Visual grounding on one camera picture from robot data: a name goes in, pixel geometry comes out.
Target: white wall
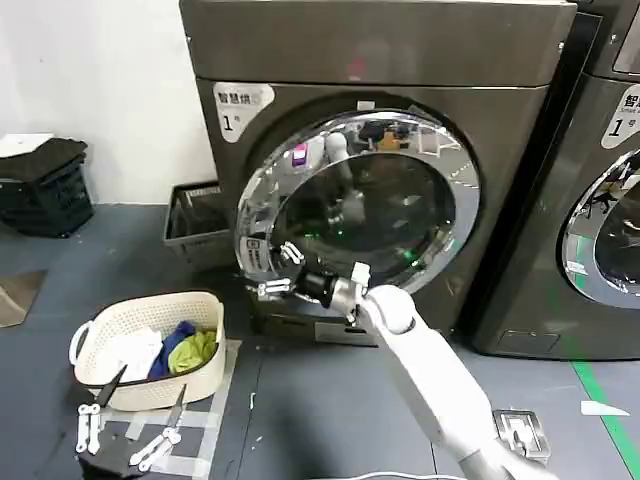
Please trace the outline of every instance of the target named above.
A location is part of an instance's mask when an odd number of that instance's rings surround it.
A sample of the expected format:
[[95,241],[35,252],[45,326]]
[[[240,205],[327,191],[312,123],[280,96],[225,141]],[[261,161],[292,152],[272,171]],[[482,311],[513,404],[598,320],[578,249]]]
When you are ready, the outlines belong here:
[[95,202],[166,203],[215,178],[177,0],[0,0],[0,32],[16,125],[90,144]]
[[0,28],[0,136],[25,126],[13,58]]

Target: blue cloth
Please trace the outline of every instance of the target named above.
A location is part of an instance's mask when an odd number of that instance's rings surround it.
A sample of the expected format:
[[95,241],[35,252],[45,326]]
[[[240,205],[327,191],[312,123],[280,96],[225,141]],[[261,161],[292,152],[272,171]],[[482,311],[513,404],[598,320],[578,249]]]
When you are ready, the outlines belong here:
[[196,327],[189,322],[180,322],[171,335],[162,341],[162,350],[156,357],[151,370],[149,370],[149,380],[155,380],[156,378],[166,377],[170,375],[169,372],[169,355],[174,348],[178,346],[185,338],[195,335]]

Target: clothing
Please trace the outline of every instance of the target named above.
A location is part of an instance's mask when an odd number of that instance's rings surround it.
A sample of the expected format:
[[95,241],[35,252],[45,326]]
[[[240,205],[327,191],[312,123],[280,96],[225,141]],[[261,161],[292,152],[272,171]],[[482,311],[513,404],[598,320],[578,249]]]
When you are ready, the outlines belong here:
[[216,332],[198,332],[183,340],[169,355],[169,370],[177,374],[208,362],[216,353]]
[[144,380],[161,349],[162,335],[149,327],[112,337],[97,352],[93,382],[109,383],[125,365],[121,382]]
[[162,350],[156,358],[155,362],[149,370],[149,379],[154,380],[156,378],[165,377],[170,375],[169,371],[169,355],[185,338],[190,337],[196,333],[196,327],[189,322],[180,322],[171,335],[165,338],[162,342]]

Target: washing machine label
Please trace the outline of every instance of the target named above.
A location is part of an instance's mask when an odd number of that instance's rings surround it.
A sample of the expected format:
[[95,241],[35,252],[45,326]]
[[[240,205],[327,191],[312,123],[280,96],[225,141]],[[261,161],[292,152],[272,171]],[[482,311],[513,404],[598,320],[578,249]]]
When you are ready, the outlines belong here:
[[569,270],[572,273],[577,273],[579,275],[588,275],[586,269],[584,268],[584,265],[582,265],[581,263],[567,260],[566,266],[567,266],[567,270]]
[[268,83],[218,82],[213,86],[220,133],[236,143],[247,125],[273,102],[275,93]]
[[624,92],[600,144],[615,148],[627,138],[640,132],[640,85],[633,85]]
[[372,102],[370,100],[358,100],[356,108],[358,110],[375,110],[376,102]]
[[269,246],[266,240],[242,237],[239,253],[245,271],[257,273],[269,270]]

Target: washing machine door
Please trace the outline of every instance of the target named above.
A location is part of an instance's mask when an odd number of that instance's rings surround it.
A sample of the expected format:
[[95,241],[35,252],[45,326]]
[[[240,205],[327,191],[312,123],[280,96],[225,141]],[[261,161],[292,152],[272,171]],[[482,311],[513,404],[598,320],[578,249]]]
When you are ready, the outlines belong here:
[[571,284],[588,298],[640,308],[640,151],[618,159],[584,193],[562,241]]
[[282,276],[293,242],[315,271],[418,290],[451,262],[478,215],[479,176],[438,121],[352,112],[294,134],[265,159],[238,206],[236,253],[255,282]]

